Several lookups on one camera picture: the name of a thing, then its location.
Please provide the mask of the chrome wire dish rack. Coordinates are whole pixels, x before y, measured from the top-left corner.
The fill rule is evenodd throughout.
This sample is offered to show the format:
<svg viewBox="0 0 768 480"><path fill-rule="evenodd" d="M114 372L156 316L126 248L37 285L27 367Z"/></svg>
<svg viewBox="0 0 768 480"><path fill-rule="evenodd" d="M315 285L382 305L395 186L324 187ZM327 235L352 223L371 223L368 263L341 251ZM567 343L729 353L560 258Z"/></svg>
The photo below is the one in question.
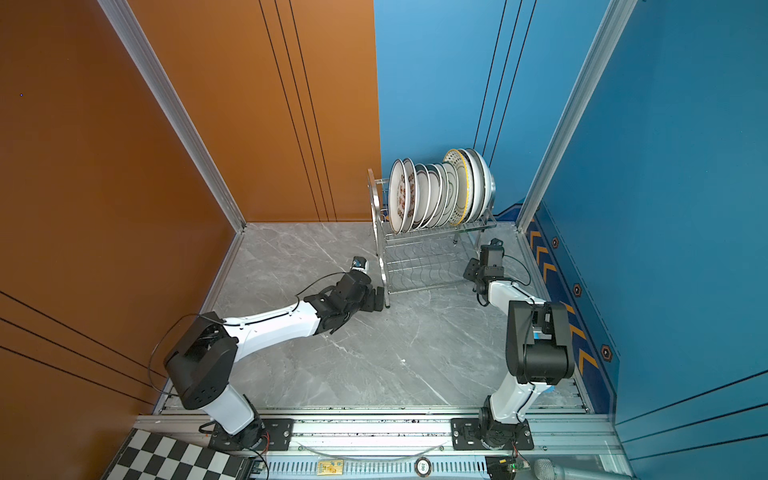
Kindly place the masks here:
<svg viewBox="0 0 768 480"><path fill-rule="evenodd" d="M484 214L468 224L396 234L387 218L388 181L371 169L366 180L384 306L390 307L396 294L462 283L469 260L479 255L482 233L497 221Z"/></svg>

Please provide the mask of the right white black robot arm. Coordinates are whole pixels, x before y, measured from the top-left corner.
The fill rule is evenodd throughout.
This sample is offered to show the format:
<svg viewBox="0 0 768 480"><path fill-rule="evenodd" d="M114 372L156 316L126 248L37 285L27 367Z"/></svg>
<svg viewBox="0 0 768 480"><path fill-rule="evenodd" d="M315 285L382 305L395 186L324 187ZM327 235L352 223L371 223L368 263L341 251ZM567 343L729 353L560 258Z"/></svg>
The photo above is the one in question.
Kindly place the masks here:
<svg viewBox="0 0 768 480"><path fill-rule="evenodd" d="M479 438L490 449L531 450L528 410L538 397L575 371L567 309L528 293L505 273L503 241L480 247L464 278L474 284L478 303L506 315L507 374L479 412Z"/></svg>

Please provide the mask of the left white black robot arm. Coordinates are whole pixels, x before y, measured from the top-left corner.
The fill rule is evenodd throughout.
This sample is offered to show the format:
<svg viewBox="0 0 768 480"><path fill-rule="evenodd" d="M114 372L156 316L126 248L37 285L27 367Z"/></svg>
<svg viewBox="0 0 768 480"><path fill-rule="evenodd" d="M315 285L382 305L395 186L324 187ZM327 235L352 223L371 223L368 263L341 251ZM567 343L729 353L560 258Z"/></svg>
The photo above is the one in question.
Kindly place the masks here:
<svg viewBox="0 0 768 480"><path fill-rule="evenodd" d="M380 312L384 296L384 288L352 268L336 284L277 310L229 318L198 314L163 365L183 407L205 412L222 441L238 450L259 448L267 427L252 402L230 384L234 365L289 340L332 334L359 311Z"/></svg>

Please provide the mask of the large white plate black rim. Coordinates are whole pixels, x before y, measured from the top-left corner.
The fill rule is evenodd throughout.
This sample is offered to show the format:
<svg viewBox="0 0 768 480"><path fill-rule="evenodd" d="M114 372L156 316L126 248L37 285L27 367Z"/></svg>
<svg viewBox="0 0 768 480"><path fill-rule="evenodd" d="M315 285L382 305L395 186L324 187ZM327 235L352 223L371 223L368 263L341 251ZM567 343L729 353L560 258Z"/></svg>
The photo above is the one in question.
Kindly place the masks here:
<svg viewBox="0 0 768 480"><path fill-rule="evenodd" d="M469 157L473 160L476 167L475 172L475 201L469 220L471 222L479 220L485 213L488 213L495 201L496 186L494 177L483 157L474 149L466 150Z"/></svg>

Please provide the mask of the white plate grey pattern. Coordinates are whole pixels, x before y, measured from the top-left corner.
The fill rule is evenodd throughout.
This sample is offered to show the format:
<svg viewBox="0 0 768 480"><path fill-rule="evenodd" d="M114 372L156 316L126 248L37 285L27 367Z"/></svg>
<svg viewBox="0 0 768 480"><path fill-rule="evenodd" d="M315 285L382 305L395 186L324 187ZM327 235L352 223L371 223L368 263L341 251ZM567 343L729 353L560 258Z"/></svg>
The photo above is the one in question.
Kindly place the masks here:
<svg viewBox="0 0 768 480"><path fill-rule="evenodd" d="M443 227L449 222L458 198L458 178L456 168L449 162L443 162L441 166L445 171L446 194L443 210L437 223L437 227Z"/></svg>

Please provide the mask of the yellow rim dotted plate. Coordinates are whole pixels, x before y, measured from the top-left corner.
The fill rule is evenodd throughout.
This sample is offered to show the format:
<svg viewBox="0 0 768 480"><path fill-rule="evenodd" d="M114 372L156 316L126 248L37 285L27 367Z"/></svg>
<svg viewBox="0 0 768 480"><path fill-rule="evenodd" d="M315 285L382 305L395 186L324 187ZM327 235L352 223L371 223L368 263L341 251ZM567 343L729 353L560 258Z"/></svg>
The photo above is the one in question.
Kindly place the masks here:
<svg viewBox="0 0 768 480"><path fill-rule="evenodd" d="M465 222L472 209L474 200L473 170L468 153L463 149L449 150L444 159L445 165L452 165L456 170L457 199L454 203L449 223L458 226Z"/></svg>

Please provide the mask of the white plate dark rim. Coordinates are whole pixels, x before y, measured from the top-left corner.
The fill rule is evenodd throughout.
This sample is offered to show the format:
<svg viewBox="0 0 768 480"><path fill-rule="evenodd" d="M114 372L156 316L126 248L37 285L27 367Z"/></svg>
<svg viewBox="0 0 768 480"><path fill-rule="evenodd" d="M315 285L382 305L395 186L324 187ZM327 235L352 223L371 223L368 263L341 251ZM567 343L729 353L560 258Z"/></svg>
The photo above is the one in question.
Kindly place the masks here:
<svg viewBox="0 0 768 480"><path fill-rule="evenodd" d="M434 164L417 164L416 175L419 200L414 225L417 229L424 229L436 223L442 183L440 170Z"/></svg>

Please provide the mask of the black white checkerboard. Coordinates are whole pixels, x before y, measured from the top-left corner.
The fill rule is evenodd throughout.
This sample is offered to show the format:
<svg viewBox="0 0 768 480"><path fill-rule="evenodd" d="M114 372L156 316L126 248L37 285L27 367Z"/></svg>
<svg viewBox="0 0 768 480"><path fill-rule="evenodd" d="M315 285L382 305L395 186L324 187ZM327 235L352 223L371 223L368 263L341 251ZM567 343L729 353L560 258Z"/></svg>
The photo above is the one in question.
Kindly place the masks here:
<svg viewBox="0 0 768 480"><path fill-rule="evenodd" d="M132 429L102 479L247 479L249 457L235 456L158 433Z"/></svg>

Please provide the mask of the aluminium front rail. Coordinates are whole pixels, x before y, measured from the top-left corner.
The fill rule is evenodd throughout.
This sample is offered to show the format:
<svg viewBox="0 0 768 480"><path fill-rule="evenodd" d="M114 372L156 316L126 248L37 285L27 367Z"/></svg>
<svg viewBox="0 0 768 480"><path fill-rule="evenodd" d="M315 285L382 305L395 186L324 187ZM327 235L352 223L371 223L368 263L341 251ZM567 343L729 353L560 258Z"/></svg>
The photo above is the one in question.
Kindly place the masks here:
<svg viewBox="0 0 768 480"><path fill-rule="evenodd" d="M480 416L471 409L267 409L260 417L272 452L396 462L436 454L595 457L600 466L628 475L631 467L609 418L576 408L530 410L528 422L505 445L481 438Z"/></svg>

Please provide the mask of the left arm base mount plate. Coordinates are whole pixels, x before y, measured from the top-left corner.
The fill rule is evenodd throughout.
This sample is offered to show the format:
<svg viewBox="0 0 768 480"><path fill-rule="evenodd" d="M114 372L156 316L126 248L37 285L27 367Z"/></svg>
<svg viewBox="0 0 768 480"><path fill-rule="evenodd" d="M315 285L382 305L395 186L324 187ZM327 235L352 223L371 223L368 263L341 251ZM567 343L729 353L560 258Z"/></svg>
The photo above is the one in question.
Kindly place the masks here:
<svg viewBox="0 0 768 480"><path fill-rule="evenodd" d="M210 435L208 447L222 452L258 451L282 452L290 446L294 420L291 418L256 419L237 434L227 433L217 422Z"/></svg>

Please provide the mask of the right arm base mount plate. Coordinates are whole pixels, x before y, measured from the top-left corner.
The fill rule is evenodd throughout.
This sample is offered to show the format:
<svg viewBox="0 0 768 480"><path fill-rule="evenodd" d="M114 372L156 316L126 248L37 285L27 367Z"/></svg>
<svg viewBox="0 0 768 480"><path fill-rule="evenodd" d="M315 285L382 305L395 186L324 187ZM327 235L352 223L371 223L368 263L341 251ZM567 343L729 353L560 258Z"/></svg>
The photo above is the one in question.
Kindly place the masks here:
<svg viewBox="0 0 768 480"><path fill-rule="evenodd" d="M533 434L527 420L518 424L491 421L481 424L474 418L450 420L452 445L455 450L517 450L535 448Z"/></svg>

